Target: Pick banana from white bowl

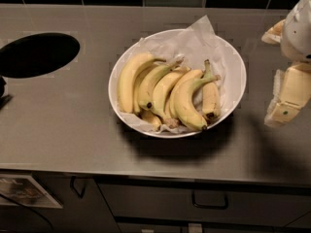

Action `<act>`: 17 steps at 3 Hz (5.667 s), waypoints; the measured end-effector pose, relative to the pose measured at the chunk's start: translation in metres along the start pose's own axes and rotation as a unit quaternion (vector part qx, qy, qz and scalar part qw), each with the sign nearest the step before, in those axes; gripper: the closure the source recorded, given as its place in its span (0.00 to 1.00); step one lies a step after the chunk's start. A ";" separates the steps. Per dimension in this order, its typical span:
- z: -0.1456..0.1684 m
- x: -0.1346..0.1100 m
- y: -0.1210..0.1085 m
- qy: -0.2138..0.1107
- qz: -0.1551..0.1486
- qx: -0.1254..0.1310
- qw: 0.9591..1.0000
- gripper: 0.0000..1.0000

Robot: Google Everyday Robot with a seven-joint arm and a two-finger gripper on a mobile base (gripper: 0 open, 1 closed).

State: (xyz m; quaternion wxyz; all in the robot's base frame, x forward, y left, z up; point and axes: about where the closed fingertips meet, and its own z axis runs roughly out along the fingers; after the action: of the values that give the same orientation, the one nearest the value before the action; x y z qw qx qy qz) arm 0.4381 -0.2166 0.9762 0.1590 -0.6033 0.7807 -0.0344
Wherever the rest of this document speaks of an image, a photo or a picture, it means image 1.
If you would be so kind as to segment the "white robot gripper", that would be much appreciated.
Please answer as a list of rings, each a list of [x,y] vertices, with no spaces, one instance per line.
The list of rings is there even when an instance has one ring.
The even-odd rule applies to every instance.
[[[270,27],[261,37],[270,45],[281,43],[281,52],[296,62],[274,76],[273,99],[264,124],[280,127],[291,122],[311,99],[311,0],[299,0],[285,20]]]

